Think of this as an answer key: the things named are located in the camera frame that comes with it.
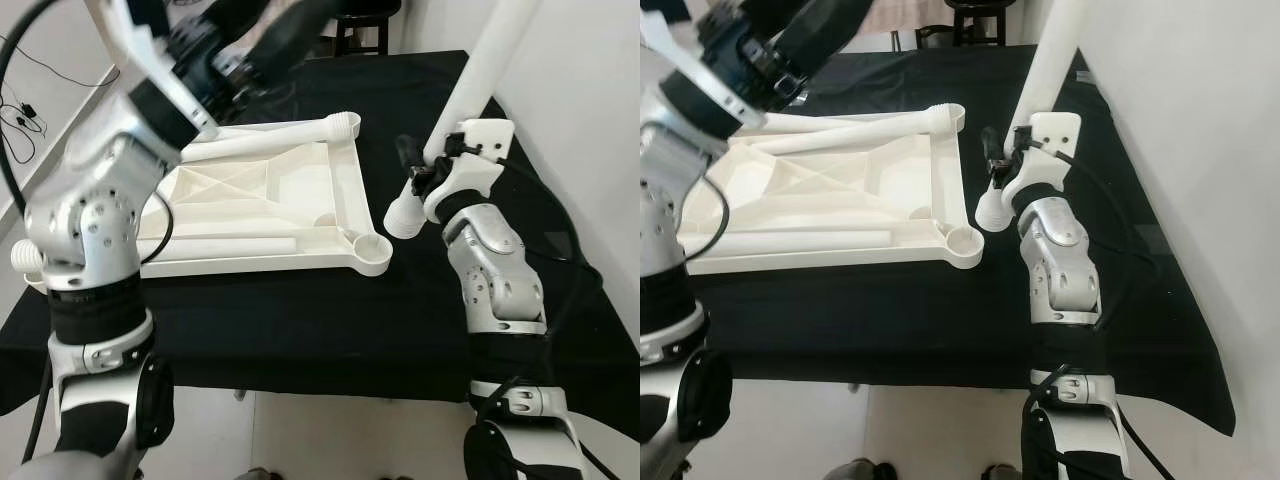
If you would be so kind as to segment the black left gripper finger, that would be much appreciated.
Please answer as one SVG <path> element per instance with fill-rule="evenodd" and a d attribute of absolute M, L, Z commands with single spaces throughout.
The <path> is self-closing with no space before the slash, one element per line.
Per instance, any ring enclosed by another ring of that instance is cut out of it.
<path fill-rule="evenodd" d="M 777 1 L 785 26 L 774 40 L 776 86 L 800 86 L 860 29 L 872 0 Z"/>
<path fill-rule="evenodd" d="M 216 0 L 201 17 L 220 35 L 225 44 L 233 44 L 250 32 L 266 10 L 269 0 Z"/>
<path fill-rule="evenodd" d="M 744 0 L 708 1 L 709 9 L 700 17 L 700 45 L 709 47 L 713 40 L 731 29 L 744 27 L 759 40 L 772 40 L 791 20 L 791 1 Z"/>
<path fill-rule="evenodd" d="M 332 0 L 297 1 L 288 6 L 244 56 L 247 78 L 260 86 L 283 82 L 306 59 L 338 12 L 339 3 Z"/>

